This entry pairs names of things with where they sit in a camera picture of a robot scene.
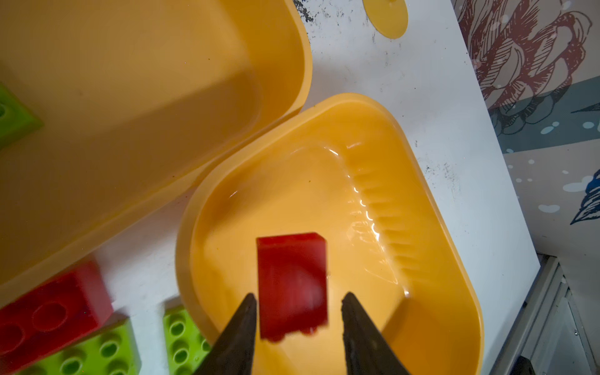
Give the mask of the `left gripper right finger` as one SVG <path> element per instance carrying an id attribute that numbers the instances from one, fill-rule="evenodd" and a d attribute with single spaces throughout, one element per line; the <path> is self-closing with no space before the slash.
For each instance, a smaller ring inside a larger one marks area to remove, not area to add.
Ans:
<path id="1" fill-rule="evenodd" d="M 358 298 L 348 292 L 342 299 L 343 342 L 347 374 L 409 375 L 370 319 Z"/>

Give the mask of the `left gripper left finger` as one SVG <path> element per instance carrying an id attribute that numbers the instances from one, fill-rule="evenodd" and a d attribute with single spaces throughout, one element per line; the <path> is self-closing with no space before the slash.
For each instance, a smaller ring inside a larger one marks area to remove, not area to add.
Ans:
<path id="1" fill-rule="evenodd" d="M 253 293 L 248 293 L 209 354 L 193 374 L 251 374 L 256 327 L 257 301 Z"/>

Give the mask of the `small red brick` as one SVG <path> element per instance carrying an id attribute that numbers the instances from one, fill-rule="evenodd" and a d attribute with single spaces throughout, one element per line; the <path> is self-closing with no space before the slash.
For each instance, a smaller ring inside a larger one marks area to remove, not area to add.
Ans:
<path id="1" fill-rule="evenodd" d="M 259 332 L 280 342 L 328 325 L 327 241 L 315 232 L 256 239 Z"/>

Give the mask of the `green brick long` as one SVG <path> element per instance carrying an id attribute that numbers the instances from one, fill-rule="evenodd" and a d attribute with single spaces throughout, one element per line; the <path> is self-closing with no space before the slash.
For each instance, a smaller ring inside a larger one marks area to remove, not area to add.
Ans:
<path id="1" fill-rule="evenodd" d="M 1 148 L 12 145 L 42 127 L 43 122 L 2 84 Z"/>

